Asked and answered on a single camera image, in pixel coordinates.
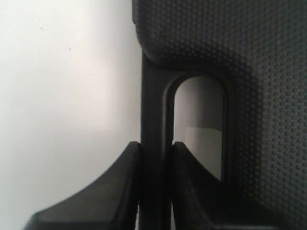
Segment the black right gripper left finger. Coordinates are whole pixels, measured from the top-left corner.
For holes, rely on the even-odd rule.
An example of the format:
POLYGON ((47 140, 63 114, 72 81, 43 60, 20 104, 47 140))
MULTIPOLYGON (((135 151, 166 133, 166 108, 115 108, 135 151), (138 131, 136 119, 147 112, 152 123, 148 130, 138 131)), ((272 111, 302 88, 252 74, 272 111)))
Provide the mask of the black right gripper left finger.
POLYGON ((141 146, 130 142, 94 182, 35 213, 26 230, 133 230, 140 194, 141 146))

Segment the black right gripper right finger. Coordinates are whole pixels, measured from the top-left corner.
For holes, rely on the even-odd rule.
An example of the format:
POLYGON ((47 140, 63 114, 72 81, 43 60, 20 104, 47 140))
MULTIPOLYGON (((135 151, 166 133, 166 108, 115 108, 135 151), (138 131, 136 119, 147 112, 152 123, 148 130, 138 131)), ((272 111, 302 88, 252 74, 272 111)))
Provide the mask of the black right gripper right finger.
POLYGON ((286 217, 215 178, 183 142, 171 148, 171 199, 178 230, 290 230, 286 217))

